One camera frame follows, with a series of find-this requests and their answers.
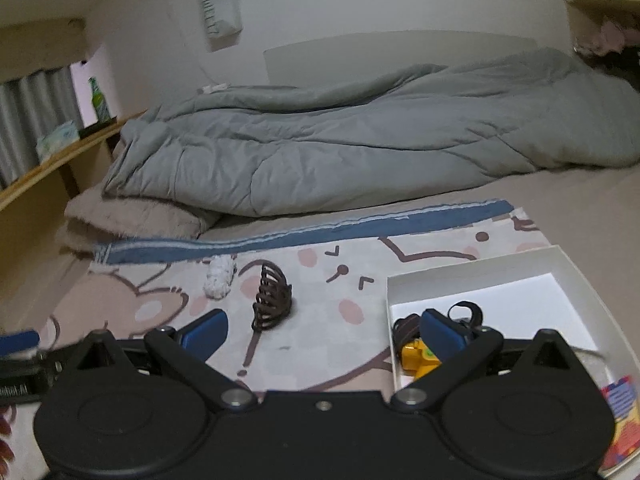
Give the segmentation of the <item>yellow headlamp with black strap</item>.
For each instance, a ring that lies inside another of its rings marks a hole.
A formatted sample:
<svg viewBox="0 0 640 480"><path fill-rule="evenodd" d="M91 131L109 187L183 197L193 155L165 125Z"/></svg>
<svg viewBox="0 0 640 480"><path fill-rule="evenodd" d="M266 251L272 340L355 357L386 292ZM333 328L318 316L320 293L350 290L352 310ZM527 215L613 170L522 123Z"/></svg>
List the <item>yellow headlamp with black strap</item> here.
<svg viewBox="0 0 640 480"><path fill-rule="evenodd" d="M483 322L480 306L466 300L451 306L446 314L428 308L398 318L392 324L394 355L406 374L419 379L464 350Z"/></svg>

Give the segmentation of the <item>white sock bundle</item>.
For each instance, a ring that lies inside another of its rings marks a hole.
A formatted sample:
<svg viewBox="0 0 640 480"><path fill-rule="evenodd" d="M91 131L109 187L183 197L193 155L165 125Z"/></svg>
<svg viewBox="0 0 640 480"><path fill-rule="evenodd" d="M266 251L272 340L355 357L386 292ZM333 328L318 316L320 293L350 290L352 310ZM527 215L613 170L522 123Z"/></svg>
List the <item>white sock bundle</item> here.
<svg viewBox="0 0 640 480"><path fill-rule="evenodd" d="M213 256L207 263L203 284L204 295L213 300L224 299L231 290L235 276L235 258L229 255Z"/></svg>

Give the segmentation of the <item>brown plastic hair claw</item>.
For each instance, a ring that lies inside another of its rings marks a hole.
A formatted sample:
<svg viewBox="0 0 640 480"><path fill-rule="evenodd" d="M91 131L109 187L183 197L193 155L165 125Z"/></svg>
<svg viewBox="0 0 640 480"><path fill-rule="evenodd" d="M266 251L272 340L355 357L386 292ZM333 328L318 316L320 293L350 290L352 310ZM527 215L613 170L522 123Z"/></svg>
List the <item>brown plastic hair claw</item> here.
<svg viewBox="0 0 640 480"><path fill-rule="evenodd" d="M292 285L275 263L264 261L253 302L252 330L256 333L272 330L290 315L292 307Z"/></svg>

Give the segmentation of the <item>colourful card box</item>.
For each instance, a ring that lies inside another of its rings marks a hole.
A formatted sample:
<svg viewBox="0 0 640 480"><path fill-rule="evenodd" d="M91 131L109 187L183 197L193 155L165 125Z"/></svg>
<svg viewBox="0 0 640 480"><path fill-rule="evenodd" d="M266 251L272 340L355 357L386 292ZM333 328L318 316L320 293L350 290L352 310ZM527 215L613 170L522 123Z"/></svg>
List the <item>colourful card box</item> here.
<svg viewBox="0 0 640 480"><path fill-rule="evenodd" d="M607 385L602 393L615 419L613 441L600 469L608 476L639 455L639 395L630 375Z"/></svg>

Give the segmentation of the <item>white shallow cardboard tray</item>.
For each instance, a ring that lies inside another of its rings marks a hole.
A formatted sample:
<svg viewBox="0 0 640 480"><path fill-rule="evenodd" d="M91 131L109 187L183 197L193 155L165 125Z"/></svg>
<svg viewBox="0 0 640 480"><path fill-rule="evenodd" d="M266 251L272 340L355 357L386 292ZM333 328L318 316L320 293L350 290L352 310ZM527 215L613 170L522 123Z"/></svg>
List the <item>white shallow cardboard tray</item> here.
<svg viewBox="0 0 640 480"><path fill-rule="evenodd" d="M390 322L427 308L446 314L459 301L475 302L486 325L509 339L557 330L602 390L630 375L639 394L639 361L603 300L558 246L391 276L386 285ZM605 476L634 479L639 455Z"/></svg>

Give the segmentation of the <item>wooden side shelf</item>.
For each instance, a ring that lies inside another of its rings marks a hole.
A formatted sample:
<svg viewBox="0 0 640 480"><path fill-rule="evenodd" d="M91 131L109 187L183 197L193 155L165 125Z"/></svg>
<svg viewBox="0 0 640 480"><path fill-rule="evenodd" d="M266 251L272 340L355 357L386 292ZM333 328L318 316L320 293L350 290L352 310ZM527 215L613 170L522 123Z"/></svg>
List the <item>wooden side shelf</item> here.
<svg viewBox="0 0 640 480"><path fill-rule="evenodd" d="M1 192L1 303L6 304L34 272L58 261L55 240L67 203L101 181L129 118L117 118L91 136L53 155Z"/></svg>

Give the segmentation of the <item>cartoon bear print blanket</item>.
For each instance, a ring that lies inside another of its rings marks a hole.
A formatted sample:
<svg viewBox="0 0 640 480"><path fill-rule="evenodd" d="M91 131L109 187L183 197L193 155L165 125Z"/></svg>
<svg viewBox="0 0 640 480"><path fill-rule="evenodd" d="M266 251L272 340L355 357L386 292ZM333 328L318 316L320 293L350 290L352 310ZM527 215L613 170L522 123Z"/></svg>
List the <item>cartoon bear print blanket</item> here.
<svg viewBox="0 0 640 480"><path fill-rule="evenodd" d="M55 349L95 328L139 338L220 309L228 336L209 363L248 388L386 392L393 385L388 278L546 245L526 212L504 200L410 211L235 246L235 276L221 300L203 292L208 249L175 262L143 262L134 252L90 264L43 325L41 342ZM293 307L278 326L256 333L253 302L264 261L292 285Z"/></svg>

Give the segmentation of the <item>beige fluffy pillow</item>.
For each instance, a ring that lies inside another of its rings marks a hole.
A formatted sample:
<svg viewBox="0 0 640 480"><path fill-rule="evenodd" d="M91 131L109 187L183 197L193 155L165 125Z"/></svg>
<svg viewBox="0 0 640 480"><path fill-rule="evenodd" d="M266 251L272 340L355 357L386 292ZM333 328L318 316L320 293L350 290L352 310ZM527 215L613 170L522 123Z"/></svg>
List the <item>beige fluffy pillow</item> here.
<svg viewBox="0 0 640 480"><path fill-rule="evenodd" d="M219 218L166 200L104 197L97 185L67 203L55 239L71 252L88 254L96 245L132 238L196 240Z"/></svg>

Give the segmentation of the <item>grey quilted duvet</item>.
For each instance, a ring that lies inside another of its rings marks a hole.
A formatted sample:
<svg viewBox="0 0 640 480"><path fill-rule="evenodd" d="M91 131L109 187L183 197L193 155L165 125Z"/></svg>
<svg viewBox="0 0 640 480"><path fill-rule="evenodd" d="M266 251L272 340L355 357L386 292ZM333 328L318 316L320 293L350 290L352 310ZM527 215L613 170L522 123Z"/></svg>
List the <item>grey quilted duvet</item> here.
<svg viewBox="0 0 640 480"><path fill-rule="evenodd" d="M231 87L122 127L103 181L242 217L371 207L639 159L639 95L554 49L314 88Z"/></svg>

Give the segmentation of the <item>tissue box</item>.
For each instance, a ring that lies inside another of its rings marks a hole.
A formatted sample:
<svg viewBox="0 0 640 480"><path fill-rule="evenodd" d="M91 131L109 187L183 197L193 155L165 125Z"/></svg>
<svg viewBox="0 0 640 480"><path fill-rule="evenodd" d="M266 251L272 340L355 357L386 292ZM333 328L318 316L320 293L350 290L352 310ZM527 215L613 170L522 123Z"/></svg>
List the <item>tissue box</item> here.
<svg viewBox="0 0 640 480"><path fill-rule="evenodd" d="M70 120L57 126L50 133L37 140L36 152L39 161L43 164L53 155L65 150L70 145L80 140L76 124Z"/></svg>

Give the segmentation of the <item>green glass bottle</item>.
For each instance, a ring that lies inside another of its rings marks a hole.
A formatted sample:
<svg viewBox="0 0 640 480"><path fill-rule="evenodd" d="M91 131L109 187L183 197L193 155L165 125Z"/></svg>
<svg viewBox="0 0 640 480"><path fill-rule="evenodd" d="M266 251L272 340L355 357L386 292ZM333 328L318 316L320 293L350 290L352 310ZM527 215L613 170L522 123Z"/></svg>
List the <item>green glass bottle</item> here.
<svg viewBox="0 0 640 480"><path fill-rule="evenodd" d="M96 77L90 77L89 84L91 88L91 102L94 112L96 113L96 119L98 122L108 122L112 118L112 115L108 109L105 96L96 81Z"/></svg>

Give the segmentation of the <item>grey curtain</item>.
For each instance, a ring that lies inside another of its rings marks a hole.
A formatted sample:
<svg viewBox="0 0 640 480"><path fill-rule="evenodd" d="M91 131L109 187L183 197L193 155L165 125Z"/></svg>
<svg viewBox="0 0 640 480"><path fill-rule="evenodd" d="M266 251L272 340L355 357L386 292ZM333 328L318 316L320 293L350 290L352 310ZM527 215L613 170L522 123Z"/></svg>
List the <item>grey curtain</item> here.
<svg viewBox="0 0 640 480"><path fill-rule="evenodd" d="M66 122L84 124L70 66L1 84L1 188L40 163L37 142Z"/></svg>

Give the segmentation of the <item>white headboard panel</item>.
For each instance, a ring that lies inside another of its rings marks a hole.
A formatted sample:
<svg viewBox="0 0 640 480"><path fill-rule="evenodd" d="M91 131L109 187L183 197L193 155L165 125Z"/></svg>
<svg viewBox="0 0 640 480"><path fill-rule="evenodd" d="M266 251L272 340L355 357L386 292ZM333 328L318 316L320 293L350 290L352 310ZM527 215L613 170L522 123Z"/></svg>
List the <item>white headboard panel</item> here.
<svg viewBox="0 0 640 480"><path fill-rule="evenodd" d="M458 65L535 50L530 38L454 32L401 30L355 32L296 42L264 52L274 86L312 87L381 75L416 64Z"/></svg>

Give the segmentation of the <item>open wardrobe shelf with clothes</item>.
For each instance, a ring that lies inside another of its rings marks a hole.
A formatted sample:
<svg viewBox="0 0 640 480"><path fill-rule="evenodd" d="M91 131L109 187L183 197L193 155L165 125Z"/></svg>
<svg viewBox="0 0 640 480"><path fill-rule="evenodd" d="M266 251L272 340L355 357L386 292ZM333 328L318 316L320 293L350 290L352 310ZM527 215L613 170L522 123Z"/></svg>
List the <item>open wardrobe shelf with clothes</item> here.
<svg viewBox="0 0 640 480"><path fill-rule="evenodd" d="M565 0L574 53L639 88L639 0Z"/></svg>

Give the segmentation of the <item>white hanging paper bag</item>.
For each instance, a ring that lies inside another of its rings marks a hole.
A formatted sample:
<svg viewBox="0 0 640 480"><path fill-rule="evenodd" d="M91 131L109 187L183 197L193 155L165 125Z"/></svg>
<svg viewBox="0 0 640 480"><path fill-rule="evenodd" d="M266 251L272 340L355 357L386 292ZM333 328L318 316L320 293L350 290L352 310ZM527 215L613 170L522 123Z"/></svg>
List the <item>white hanging paper bag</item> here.
<svg viewBox="0 0 640 480"><path fill-rule="evenodd" d="M243 30L239 0L201 0L201 9L209 50L235 44Z"/></svg>

